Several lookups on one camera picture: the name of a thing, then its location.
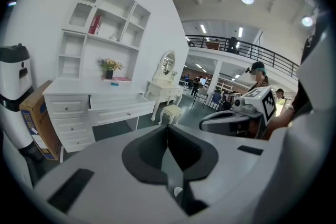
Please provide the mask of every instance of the white stool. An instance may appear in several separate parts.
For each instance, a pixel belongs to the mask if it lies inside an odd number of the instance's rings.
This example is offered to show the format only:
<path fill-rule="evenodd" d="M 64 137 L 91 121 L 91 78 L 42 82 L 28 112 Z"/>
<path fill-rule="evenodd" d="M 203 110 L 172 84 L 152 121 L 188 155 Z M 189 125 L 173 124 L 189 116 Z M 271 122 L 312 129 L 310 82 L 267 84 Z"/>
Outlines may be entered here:
<path fill-rule="evenodd" d="M 174 118 L 176 116 L 179 116 L 177 121 L 176 121 L 176 124 L 178 124 L 178 120 L 180 119 L 180 117 L 182 115 L 182 109 L 180 109 L 177 105 L 174 105 L 174 104 L 171 104 L 171 105 L 168 105 L 168 106 L 164 107 L 163 110 L 161 111 L 161 114 L 160 114 L 159 124 L 162 123 L 163 113 L 166 113 L 169 116 L 169 124 L 172 124 Z"/>

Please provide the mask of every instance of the white wall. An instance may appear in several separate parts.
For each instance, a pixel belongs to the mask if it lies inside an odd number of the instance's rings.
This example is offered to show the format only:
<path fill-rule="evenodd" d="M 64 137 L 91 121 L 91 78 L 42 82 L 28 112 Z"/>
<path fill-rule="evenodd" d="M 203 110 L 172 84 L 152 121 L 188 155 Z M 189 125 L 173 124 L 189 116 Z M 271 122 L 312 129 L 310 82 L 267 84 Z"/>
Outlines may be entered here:
<path fill-rule="evenodd" d="M 264 31 L 261 45 L 299 64 L 307 30 L 301 25 L 291 25 L 273 14 L 248 5 L 232 3 L 200 5 L 179 11 L 182 22 L 191 20 L 229 20 L 260 28 Z"/>
<path fill-rule="evenodd" d="M 4 46 L 21 42 L 30 53 L 34 86 L 56 75 L 61 26 L 73 0 L 17 0 Z M 145 89 L 163 53 L 175 50 L 177 83 L 188 52 L 184 31 L 172 0 L 135 0 L 151 12 L 135 65 L 133 83 Z"/>

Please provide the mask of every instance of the black base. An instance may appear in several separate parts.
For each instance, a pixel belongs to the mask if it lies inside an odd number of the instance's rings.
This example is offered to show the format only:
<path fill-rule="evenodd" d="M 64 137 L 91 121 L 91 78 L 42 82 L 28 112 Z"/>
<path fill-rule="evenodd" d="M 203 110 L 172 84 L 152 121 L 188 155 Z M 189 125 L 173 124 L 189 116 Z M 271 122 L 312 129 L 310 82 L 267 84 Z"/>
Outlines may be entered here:
<path fill-rule="evenodd" d="M 43 158 L 43 154 L 38 149 L 34 141 L 32 141 L 28 146 L 19 149 L 19 152 L 23 156 L 28 156 L 34 161 L 40 161 Z"/>

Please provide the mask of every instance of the red book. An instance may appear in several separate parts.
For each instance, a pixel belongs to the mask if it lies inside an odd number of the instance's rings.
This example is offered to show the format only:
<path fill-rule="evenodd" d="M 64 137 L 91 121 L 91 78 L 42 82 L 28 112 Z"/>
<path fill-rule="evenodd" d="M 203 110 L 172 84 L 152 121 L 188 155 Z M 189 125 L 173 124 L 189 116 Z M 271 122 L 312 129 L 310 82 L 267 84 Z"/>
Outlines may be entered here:
<path fill-rule="evenodd" d="M 89 29 L 89 34 L 93 34 L 93 35 L 98 35 L 99 29 L 100 29 L 100 25 L 101 25 L 101 16 L 95 16 L 92 20 L 90 29 Z"/>

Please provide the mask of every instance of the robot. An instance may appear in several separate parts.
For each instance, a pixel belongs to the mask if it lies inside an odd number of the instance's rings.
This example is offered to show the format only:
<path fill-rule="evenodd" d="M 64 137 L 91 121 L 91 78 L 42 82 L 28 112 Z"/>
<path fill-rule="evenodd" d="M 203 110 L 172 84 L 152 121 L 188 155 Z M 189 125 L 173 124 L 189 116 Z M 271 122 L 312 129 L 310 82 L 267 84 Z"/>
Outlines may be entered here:
<path fill-rule="evenodd" d="M 204 117 L 199 123 L 199 129 L 223 135 L 244 136 L 248 132 L 250 121 L 255 121 L 258 124 L 255 138 L 261 138 L 275 112 L 271 87 L 255 88 L 236 99 L 231 110 Z"/>

